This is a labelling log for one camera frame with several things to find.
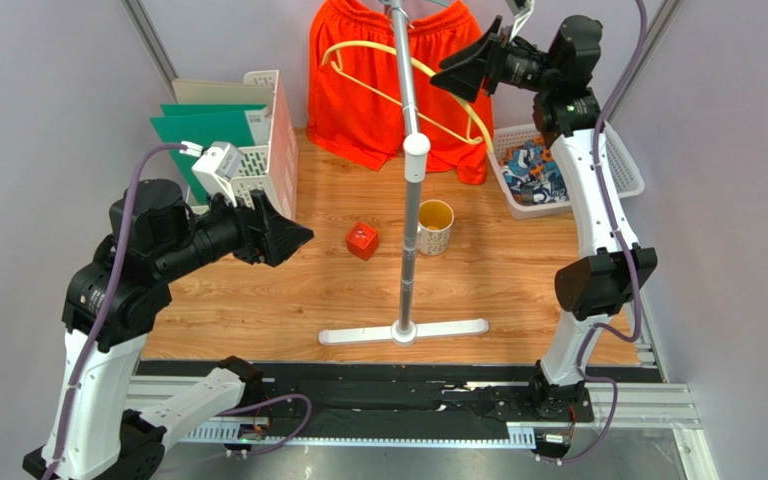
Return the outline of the yellow clothes hanger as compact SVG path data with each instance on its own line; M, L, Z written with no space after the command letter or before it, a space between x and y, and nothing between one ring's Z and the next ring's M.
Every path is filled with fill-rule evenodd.
M360 81L359 79L355 78L352 75L349 75L345 71L342 52L346 49L375 50L378 52L383 52L385 54L388 54L394 57L397 61L400 61L402 58L402 55L399 53L399 50L392 46L388 46L382 43L377 43L372 41L366 41L366 40L343 41L330 46L323 54L320 64L330 66L334 72L338 73L342 77L350 80L351 82L354 82L355 84L362 86L363 88L373 92L374 94L384 98L385 100L398 105L402 110L405 110L406 106L404 105L403 101L398 100L395 97L384 93L382 90L378 89L377 87L373 87L368 83L364 83ZM485 148L485 152L488 154L495 152L495 147L493 144L493 135L491 134L490 130L488 129L487 125L482 120L482 118L474 110L472 105L469 104L466 100L461 99L460 97L452 93L446 92L446 95L450 97L467 116L465 131L463 134L461 134L443 125L442 123L432 119L428 115L425 115L419 109L419 104L418 104L418 100L415 92L415 78L413 75L410 75L408 84L410 85L410 89L412 90L412 93L413 93L412 105L415 113L414 117L416 118L416 123L419 123L421 120L424 120L430 125L443 131L444 133L458 140L461 143L464 143L466 145L471 145L471 146L483 145Z

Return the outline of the blue patterned shorts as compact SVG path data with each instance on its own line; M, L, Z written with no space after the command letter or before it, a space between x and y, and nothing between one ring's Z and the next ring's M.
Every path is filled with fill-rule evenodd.
M569 200L560 168L542 136L509 148L497 165L509 192L521 206Z

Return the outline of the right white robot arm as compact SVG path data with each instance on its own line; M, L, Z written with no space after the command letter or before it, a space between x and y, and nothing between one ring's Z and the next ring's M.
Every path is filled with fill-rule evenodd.
M505 84L534 92L533 120L558 165L574 214L579 260L556 273L562 315L529 382L535 416L555 419L586 394L585 366L611 319L634 301L657 266L623 218L608 165L602 109L590 87L600 59L602 25L567 17L548 51L516 36L500 17L472 45L440 64L431 83L474 102Z

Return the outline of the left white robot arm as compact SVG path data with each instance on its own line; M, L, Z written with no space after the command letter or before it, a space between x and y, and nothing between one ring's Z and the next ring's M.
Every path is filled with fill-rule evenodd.
M210 418L263 399L263 374L235 356L154 406L126 407L132 375L176 280L225 256L276 267L312 240L262 191L222 194L194 213L178 184L145 180L109 210L113 231L66 293L66 366L47 442L28 453L36 479L148 479L165 453Z

